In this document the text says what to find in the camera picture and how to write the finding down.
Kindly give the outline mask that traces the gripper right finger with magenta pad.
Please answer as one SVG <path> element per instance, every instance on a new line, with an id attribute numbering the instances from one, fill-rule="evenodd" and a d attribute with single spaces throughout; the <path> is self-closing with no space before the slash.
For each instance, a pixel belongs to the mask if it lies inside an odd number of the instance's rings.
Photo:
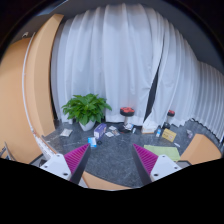
<path id="1" fill-rule="evenodd" d="M 168 156 L 157 156 L 137 144 L 132 145 L 132 156 L 143 185 L 181 170 L 181 167 Z"/>

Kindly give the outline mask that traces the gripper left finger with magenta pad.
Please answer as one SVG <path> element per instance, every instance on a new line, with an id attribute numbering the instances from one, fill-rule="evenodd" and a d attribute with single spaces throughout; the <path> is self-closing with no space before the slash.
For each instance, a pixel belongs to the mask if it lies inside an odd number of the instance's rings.
<path id="1" fill-rule="evenodd" d="M 41 166 L 41 169 L 79 184 L 90 154 L 90 144 L 87 143 L 65 155 L 55 154 Z"/>

